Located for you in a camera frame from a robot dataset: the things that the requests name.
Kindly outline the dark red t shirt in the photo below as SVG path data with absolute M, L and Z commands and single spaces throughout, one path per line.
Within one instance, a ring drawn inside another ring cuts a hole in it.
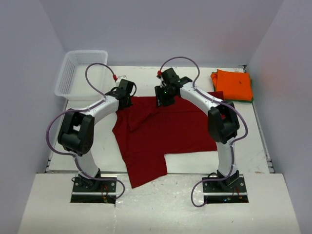
M 166 154 L 216 151 L 205 113 L 181 97 L 157 107 L 155 97 L 133 97 L 132 106 L 116 112 L 112 129 L 131 187 L 167 174 Z

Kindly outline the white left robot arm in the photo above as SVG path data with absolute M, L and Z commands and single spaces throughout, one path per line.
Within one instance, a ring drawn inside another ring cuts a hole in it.
M 58 144 L 73 155 L 78 168 L 78 183 L 89 191 L 95 192 L 101 187 L 100 169 L 91 153 L 94 143 L 95 125 L 108 115 L 130 107 L 131 98 L 137 91 L 134 82 L 122 79 L 117 87 L 85 109 L 69 109 L 64 115 L 58 134 Z

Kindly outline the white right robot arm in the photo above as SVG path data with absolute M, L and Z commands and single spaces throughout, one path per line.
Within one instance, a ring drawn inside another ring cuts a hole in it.
M 239 178 L 234 146 L 240 125 L 234 104 L 203 94 L 190 78 L 180 78 L 173 68 L 158 71 L 157 78 L 160 79 L 160 85 L 155 87 L 157 107 L 173 105 L 175 98 L 180 97 L 207 115 L 208 133 L 216 142 L 218 153 L 217 177 L 210 182 L 224 192 L 229 191 Z

